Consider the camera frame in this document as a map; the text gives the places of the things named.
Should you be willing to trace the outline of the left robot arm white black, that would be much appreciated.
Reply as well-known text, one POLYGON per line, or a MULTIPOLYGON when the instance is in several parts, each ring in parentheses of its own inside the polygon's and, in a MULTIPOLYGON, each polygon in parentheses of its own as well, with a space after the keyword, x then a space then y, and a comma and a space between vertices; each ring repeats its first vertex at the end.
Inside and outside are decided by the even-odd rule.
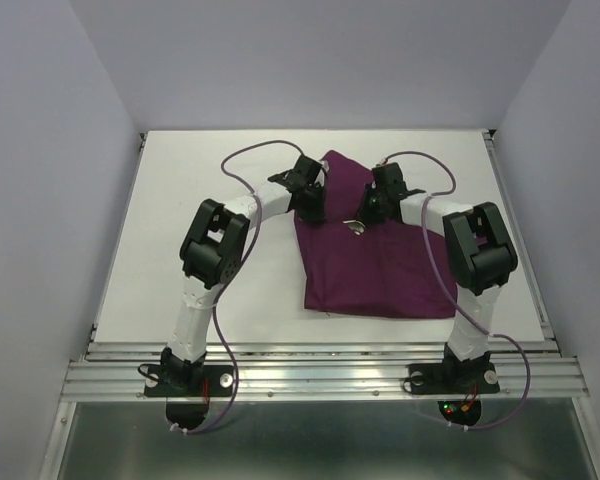
POLYGON ((325 165, 302 154, 293 168, 250 187, 242 197, 200 204, 179 251, 184 283, 174 333, 159 365, 148 373, 164 396, 202 393, 212 313, 246 261, 248 237, 255 237, 264 221, 292 211, 311 224, 324 223, 326 179, 325 165))

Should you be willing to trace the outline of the purple surgical cloth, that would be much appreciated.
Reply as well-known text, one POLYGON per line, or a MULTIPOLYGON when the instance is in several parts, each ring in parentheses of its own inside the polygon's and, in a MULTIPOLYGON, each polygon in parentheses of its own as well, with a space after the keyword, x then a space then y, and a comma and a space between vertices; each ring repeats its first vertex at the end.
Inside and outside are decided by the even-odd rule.
POLYGON ((326 222, 294 219, 305 270, 304 307, 327 313, 392 319, 446 319, 455 315, 432 270, 422 229, 389 220, 357 235, 353 218, 371 170, 336 151, 329 167, 326 222))

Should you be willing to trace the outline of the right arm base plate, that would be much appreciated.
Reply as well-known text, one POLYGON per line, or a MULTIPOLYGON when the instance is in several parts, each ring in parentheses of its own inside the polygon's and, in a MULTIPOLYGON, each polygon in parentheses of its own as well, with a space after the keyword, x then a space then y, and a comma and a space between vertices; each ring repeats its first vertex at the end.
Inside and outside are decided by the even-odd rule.
POLYGON ((402 389, 416 396, 497 394, 500 385, 492 364, 486 367, 445 367, 442 363, 415 363, 407 366, 402 389))

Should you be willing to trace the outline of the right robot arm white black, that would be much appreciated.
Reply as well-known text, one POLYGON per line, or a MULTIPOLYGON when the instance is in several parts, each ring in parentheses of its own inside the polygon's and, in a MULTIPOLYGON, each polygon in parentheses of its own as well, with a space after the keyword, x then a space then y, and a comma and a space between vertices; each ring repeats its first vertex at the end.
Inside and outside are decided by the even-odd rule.
POLYGON ((517 269, 518 256, 498 206, 451 200, 451 191, 409 189, 399 165, 373 168, 355 220, 363 229, 394 220, 419 226, 423 238, 444 241, 456 290, 443 293, 456 310, 438 363, 412 363, 404 381, 413 395, 497 393, 489 340, 496 301, 517 269))

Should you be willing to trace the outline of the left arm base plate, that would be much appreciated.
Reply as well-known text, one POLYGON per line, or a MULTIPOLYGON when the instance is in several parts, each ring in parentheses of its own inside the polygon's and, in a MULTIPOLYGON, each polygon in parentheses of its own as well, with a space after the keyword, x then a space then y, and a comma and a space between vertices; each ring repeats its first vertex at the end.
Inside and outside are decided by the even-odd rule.
POLYGON ((145 381, 143 395, 148 398, 229 398, 235 386, 231 365, 203 365, 185 380, 169 376, 158 364, 140 364, 137 372, 145 381))

